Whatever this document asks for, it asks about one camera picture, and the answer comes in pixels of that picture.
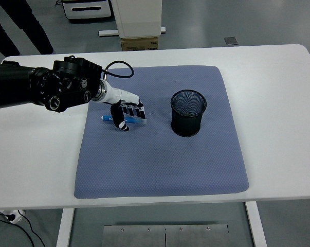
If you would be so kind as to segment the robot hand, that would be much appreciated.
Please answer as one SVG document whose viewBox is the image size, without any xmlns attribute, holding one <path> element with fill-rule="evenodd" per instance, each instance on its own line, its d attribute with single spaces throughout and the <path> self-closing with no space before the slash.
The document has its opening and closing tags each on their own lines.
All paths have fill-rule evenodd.
<svg viewBox="0 0 310 247">
<path fill-rule="evenodd" d="M 111 87 L 110 84 L 103 79 L 101 82 L 104 88 L 100 102 L 111 105 L 110 112 L 116 128 L 123 131 L 129 130 L 125 122 L 124 114 L 134 116 L 134 112 L 136 112 L 137 117 L 145 119 L 144 105 L 138 95 Z"/>
</svg>

